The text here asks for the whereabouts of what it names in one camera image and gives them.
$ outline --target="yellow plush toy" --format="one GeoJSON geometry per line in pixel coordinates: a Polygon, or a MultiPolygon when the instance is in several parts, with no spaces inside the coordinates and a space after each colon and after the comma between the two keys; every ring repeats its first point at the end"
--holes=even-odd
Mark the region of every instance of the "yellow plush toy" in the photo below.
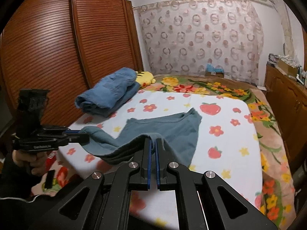
{"type": "Polygon", "coordinates": [[[145,88],[148,85],[156,83],[153,75],[150,72],[136,72],[136,82],[141,85],[141,88],[145,88]]]}

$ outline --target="metal bolt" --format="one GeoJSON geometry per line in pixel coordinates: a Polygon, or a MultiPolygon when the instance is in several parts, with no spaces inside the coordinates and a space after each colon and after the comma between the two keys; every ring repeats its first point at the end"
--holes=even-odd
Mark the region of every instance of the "metal bolt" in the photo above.
{"type": "Polygon", "coordinates": [[[92,178],[93,179],[99,179],[102,176],[102,174],[100,172],[94,172],[92,174],[92,178]]]}
{"type": "Polygon", "coordinates": [[[136,162],[131,162],[131,163],[129,164],[129,167],[132,168],[132,169],[134,169],[134,168],[136,168],[138,165],[139,165],[139,164],[136,163],[136,162]]]}
{"type": "Polygon", "coordinates": [[[169,163],[169,166],[173,169],[178,168],[179,164],[177,162],[171,162],[169,163]]]}
{"type": "Polygon", "coordinates": [[[207,171],[207,172],[206,172],[206,176],[207,176],[208,178],[215,178],[215,173],[214,173],[213,171],[207,171]]]}

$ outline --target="blue towel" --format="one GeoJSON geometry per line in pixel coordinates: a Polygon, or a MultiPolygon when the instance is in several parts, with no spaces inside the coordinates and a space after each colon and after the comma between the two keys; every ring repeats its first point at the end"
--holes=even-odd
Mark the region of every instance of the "blue towel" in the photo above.
{"type": "Polygon", "coordinates": [[[80,132],[90,135],[90,142],[83,148],[109,164],[129,161],[133,154],[144,147],[145,138],[155,142],[164,140],[164,148],[174,156],[174,161],[185,166],[191,164],[198,140],[201,116],[192,108],[187,113],[165,117],[127,120],[119,136],[114,139],[96,126],[87,126],[80,132]]]}
{"type": "Polygon", "coordinates": [[[135,79],[136,72],[123,67],[79,95],[75,106],[84,113],[108,117],[137,93],[140,84],[135,79]]]}

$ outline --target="human hand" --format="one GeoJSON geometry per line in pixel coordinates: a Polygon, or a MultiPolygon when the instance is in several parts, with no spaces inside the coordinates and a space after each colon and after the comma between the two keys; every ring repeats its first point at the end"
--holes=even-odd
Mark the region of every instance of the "human hand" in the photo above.
{"type": "Polygon", "coordinates": [[[29,162],[33,167],[31,170],[32,175],[42,176],[46,173],[46,152],[39,152],[36,155],[30,155],[22,150],[14,150],[12,153],[12,159],[18,167],[23,167],[24,162],[29,162]]]}

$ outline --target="person's arm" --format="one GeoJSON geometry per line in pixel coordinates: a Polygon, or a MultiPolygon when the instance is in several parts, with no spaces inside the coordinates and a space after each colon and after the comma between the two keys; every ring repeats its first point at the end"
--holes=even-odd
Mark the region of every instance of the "person's arm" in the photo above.
{"type": "Polygon", "coordinates": [[[0,179],[0,197],[28,198],[31,188],[38,184],[42,175],[46,173],[46,158],[45,152],[29,155],[14,150],[12,154],[8,154],[0,179]],[[32,175],[27,174],[24,161],[30,162],[30,166],[34,167],[31,171],[32,175]]]}

